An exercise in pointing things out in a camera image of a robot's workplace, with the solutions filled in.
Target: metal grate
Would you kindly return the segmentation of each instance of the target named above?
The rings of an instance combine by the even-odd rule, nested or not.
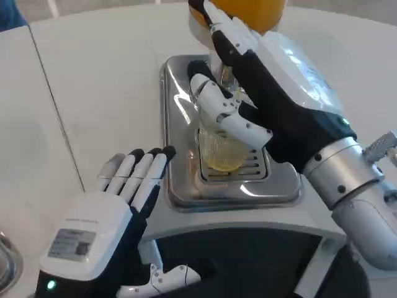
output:
[[[233,172],[220,172],[210,168],[200,151],[200,169],[203,179],[208,182],[262,180],[267,174],[264,153],[257,150],[251,150],[246,161]]]

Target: glass cup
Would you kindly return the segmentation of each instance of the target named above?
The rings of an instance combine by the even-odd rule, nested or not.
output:
[[[232,172],[238,169],[249,154],[245,144],[219,128],[202,109],[198,142],[202,158],[217,171]]]

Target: yellow liquid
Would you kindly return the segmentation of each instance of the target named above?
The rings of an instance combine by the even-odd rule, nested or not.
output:
[[[200,125],[198,134],[201,156],[207,165],[217,171],[232,172],[246,160],[248,147],[223,130]]]
[[[264,34],[275,27],[283,14],[286,0],[212,0],[229,16],[238,17],[251,29]],[[195,18],[205,25],[203,16],[190,8]]]

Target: white robotic finger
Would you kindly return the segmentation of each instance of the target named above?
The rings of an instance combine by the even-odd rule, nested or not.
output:
[[[149,216],[157,201],[160,191],[160,182],[163,180],[168,163],[175,156],[176,151],[172,146],[165,147],[154,158],[148,173],[143,178],[140,187],[132,198],[131,206],[142,216]]]
[[[113,179],[118,168],[122,164],[125,155],[122,153],[117,153],[109,161],[107,161],[98,175],[97,190],[104,191],[109,185],[110,181]]]
[[[230,19],[227,14],[211,2],[204,2],[204,9],[213,23],[211,26],[212,34],[221,31],[241,55],[249,49],[256,48],[257,40],[241,20],[238,18]]]
[[[134,166],[142,159],[144,154],[142,149],[136,149],[128,154],[111,180],[106,192],[110,194],[119,194],[123,185],[130,177]]]
[[[161,151],[160,148],[155,148],[149,151],[141,161],[135,166],[134,171],[132,172],[131,177],[126,181],[123,190],[120,193],[120,197],[122,197],[125,202],[128,204],[131,203],[132,197],[136,193],[136,190],[141,185],[143,178],[145,178],[154,157]]]
[[[273,136],[263,127],[242,118],[237,111],[224,118],[220,122],[220,127],[237,140],[258,150],[262,149]]]
[[[210,120],[218,123],[234,138],[255,149],[263,148],[272,138],[272,134],[264,127],[241,117],[238,110],[241,101],[225,98],[219,86],[204,74],[195,74],[190,81],[190,87],[197,104]]]

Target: robotic arm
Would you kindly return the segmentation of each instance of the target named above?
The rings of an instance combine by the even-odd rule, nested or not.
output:
[[[208,1],[190,5],[204,16],[216,52],[254,104],[235,107],[208,67],[193,62],[190,86],[200,108],[242,142],[291,163],[362,256],[376,268],[396,270],[397,218],[385,203],[396,191],[375,164],[395,156],[396,136],[363,150],[336,93],[290,39],[275,32],[262,37]]]

